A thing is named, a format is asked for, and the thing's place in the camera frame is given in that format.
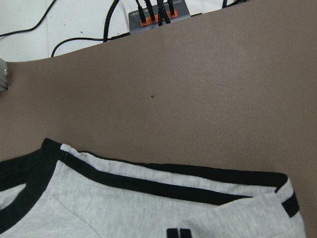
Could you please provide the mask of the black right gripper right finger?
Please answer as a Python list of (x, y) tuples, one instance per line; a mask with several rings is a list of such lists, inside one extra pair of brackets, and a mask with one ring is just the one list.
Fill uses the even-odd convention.
[(192, 238), (190, 229), (180, 229), (180, 238)]

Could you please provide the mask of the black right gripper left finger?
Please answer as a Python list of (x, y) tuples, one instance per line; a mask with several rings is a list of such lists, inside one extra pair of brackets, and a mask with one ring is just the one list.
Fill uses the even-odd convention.
[(179, 238), (178, 228), (168, 228), (166, 230), (167, 238)]

